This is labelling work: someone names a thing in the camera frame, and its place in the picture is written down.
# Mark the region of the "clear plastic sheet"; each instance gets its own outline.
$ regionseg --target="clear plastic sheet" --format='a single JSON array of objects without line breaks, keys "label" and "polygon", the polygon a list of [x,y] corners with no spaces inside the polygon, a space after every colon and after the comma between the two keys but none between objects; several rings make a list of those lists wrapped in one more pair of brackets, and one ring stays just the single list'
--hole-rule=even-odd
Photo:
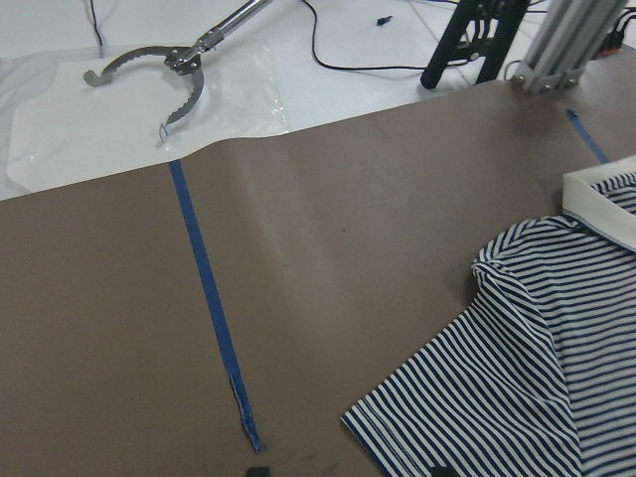
[{"label": "clear plastic sheet", "polygon": [[7,62],[12,84],[3,77],[0,121],[13,115],[6,173],[17,185],[41,191],[178,159],[221,139],[286,132],[263,44],[203,55],[204,92],[172,125],[167,143],[159,126],[187,99],[191,80],[170,72],[162,58],[145,57],[121,67],[113,83],[85,84],[86,70],[100,73],[111,59],[77,53],[72,61],[35,55]]}]

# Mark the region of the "curved metal jaw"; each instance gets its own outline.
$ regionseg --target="curved metal jaw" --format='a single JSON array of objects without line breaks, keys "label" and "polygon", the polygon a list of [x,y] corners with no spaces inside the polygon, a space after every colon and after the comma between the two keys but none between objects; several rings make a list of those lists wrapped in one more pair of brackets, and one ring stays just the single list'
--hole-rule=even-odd
[{"label": "curved metal jaw", "polygon": [[[93,70],[90,70],[83,74],[83,79],[87,84],[97,87],[102,86],[104,84],[108,84],[114,80],[115,72],[124,65],[125,63],[130,62],[139,57],[145,56],[158,56],[165,57],[164,63],[166,65],[169,64],[171,59],[184,51],[188,50],[184,47],[143,47],[138,48],[136,50],[131,50],[130,52],[124,53],[120,57],[115,58],[112,62],[106,65],[106,68],[103,69],[101,75],[98,75]],[[187,69],[181,69],[175,71],[180,76],[190,76],[192,78],[193,90],[185,103],[183,103],[177,110],[173,111],[168,118],[161,123],[159,128],[159,136],[162,141],[166,141],[167,136],[169,135],[168,126],[178,121],[186,114],[188,114],[194,105],[196,104],[199,97],[201,97],[201,93],[203,92],[204,87],[204,77],[203,72],[201,71],[201,58],[194,58],[189,64]]]}]

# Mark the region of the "white floor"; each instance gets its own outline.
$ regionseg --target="white floor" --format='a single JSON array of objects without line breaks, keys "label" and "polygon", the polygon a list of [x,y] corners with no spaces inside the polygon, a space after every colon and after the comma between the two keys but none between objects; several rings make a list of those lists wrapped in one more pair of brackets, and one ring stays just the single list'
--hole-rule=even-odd
[{"label": "white floor", "polygon": [[[240,6],[243,0],[94,2],[99,30],[108,46],[139,46],[191,44]],[[453,5],[424,0],[312,0],[312,3],[319,15],[318,55],[325,62],[343,66],[425,66],[454,9]],[[545,10],[548,5],[549,2],[545,2],[532,9]],[[387,16],[393,16],[390,22],[382,27],[376,26],[378,18]],[[526,15],[508,61],[523,57],[544,17],[541,13]],[[434,91],[421,87],[418,72],[329,71],[317,66],[312,60],[312,25],[310,11],[299,0],[273,0],[271,5],[229,35],[217,51],[205,54],[203,60],[212,62],[215,55],[240,55],[244,51],[240,48],[241,45],[253,46],[258,42],[267,46],[271,58],[272,80],[277,86],[287,131],[420,101],[468,87],[474,82],[481,67],[481,61],[477,61],[460,69],[448,69],[438,89]],[[20,57],[53,51],[60,53],[60,62],[63,62],[66,57],[62,53],[94,47],[96,42],[89,18],[88,0],[4,0],[0,32],[0,44],[3,46],[0,58],[4,59],[0,60],[0,80],[19,69]],[[636,46],[636,26],[631,26],[626,43]],[[35,72],[25,81],[44,81],[44,77],[39,78]],[[20,95],[13,94],[14,91],[7,90],[3,84],[4,81],[0,82],[0,113],[4,111],[5,116],[9,117],[15,107],[19,106],[12,103],[12,100]],[[258,86],[247,81],[245,87]],[[134,107],[134,98],[129,98],[129,102],[130,107]],[[6,117],[2,126],[8,126],[4,127],[8,134],[16,126]],[[121,111],[118,120],[126,120],[125,110]],[[244,121],[250,121],[248,115]],[[19,127],[29,128],[22,123]],[[103,127],[112,127],[112,122],[104,122]],[[231,128],[227,133],[216,132],[215,140],[233,136]],[[25,135],[25,131],[13,130],[13,134],[8,134],[3,139],[10,140],[16,133],[20,133],[22,137]],[[67,134],[71,138],[76,134],[76,141],[87,140],[84,131],[80,129],[67,131]],[[125,154],[121,150],[121,142],[110,141],[104,147],[110,148],[106,152],[113,155]],[[8,154],[5,144],[3,149],[0,148],[0,171],[3,176]],[[163,160],[165,158],[158,156],[151,162]],[[138,163],[131,161],[129,168],[134,167],[138,167]],[[95,172],[93,177],[98,175],[104,175],[104,171]],[[0,199],[26,192],[29,192],[29,188],[25,189],[24,184],[19,187],[6,177],[0,181]]]}]

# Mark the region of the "striped shirt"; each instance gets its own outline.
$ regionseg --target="striped shirt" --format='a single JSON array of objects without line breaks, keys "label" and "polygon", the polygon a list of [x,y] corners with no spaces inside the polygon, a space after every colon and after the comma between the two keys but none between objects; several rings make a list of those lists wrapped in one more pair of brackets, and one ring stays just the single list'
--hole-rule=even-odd
[{"label": "striped shirt", "polygon": [[470,306],[343,421],[390,476],[636,476],[636,156],[472,265]]}]

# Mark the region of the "shirt collar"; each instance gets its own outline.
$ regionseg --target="shirt collar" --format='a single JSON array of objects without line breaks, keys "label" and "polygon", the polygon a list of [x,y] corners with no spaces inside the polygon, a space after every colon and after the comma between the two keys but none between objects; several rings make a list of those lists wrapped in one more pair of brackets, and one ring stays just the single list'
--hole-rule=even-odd
[{"label": "shirt collar", "polygon": [[636,172],[636,156],[563,176],[563,213],[602,236],[636,251],[636,216],[591,186],[620,174]]}]

